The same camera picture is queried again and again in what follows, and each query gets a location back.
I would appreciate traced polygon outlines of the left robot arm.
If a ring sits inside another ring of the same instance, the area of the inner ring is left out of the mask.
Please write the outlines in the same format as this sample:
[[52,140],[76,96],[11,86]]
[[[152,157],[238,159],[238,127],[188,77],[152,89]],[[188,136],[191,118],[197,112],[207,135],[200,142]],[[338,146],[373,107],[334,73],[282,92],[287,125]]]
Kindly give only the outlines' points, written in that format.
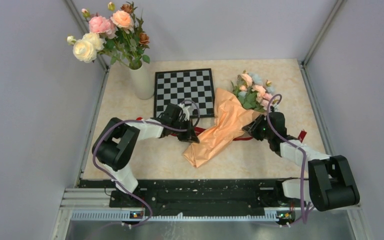
[[180,142],[199,143],[192,121],[198,105],[192,100],[169,103],[157,117],[121,120],[113,117],[92,146],[93,165],[106,173],[122,192],[121,200],[129,207],[140,202],[139,183],[130,167],[136,143],[147,139],[175,136]]

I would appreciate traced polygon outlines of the dark red ribbon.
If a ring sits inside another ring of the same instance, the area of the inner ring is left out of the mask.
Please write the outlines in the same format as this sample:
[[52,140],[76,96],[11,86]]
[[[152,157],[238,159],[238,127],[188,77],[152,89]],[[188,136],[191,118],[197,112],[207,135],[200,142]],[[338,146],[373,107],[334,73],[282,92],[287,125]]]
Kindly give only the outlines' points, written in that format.
[[[142,121],[143,118],[142,117],[138,117],[136,120],[138,121]],[[205,128],[201,128],[201,127],[198,127],[198,126],[195,126],[194,127],[194,131],[196,133],[197,136],[199,136],[202,132],[204,132],[206,129]],[[307,132],[302,129],[301,132],[299,133],[297,139],[302,143],[304,138],[306,137],[307,135]],[[249,141],[249,140],[252,140],[253,138],[251,136],[248,136],[248,137],[236,137],[233,139],[233,141]]]

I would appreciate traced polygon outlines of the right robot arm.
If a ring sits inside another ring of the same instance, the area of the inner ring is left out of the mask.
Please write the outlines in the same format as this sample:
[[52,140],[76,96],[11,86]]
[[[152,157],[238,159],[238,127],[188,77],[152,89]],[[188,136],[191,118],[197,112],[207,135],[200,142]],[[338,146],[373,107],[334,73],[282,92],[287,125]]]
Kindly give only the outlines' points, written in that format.
[[284,180],[273,192],[277,205],[287,206],[293,199],[302,199],[324,212],[360,203],[360,193],[348,159],[343,155],[331,156],[316,151],[289,135],[283,113],[259,116],[243,130],[258,141],[266,140],[274,153],[302,167],[308,174],[308,177]]

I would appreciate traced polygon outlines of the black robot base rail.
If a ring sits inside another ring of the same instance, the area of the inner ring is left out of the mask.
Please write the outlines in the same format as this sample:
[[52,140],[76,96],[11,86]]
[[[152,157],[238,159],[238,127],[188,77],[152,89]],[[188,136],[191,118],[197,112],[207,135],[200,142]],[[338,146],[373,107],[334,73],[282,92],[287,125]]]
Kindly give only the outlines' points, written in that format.
[[299,199],[281,193],[280,179],[140,179],[133,196],[111,180],[81,180],[78,186],[104,189],[111,208],[144,208],[154,217],[253,217],[269,208],[301,208]]

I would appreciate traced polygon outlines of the orange paper bouquet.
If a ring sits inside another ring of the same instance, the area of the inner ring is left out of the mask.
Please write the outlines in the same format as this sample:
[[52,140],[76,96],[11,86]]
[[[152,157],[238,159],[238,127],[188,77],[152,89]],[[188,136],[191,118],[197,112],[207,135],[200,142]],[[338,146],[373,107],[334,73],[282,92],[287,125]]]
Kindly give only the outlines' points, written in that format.
[[231,92],[217,88],[214,101],[214,125],[199,136],[199,143],[192,143],[183,152],[183,157],[195,168],[205,164],[222,152],[235,138],[245,134],[243,127],[252,123],[261,114],[245,109]]

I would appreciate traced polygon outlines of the pink blue flower bunch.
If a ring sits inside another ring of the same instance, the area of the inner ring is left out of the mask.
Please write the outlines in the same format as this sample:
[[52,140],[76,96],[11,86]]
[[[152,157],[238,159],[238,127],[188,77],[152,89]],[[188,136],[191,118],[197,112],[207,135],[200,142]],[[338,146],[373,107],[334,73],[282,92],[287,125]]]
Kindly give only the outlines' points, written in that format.
[[238,74],[236,81],[231,81],[230,84],[232,93],[244,109],[262,114],[267,112],[269,101],[276,94],[275,87],[270,80],[246,70]]

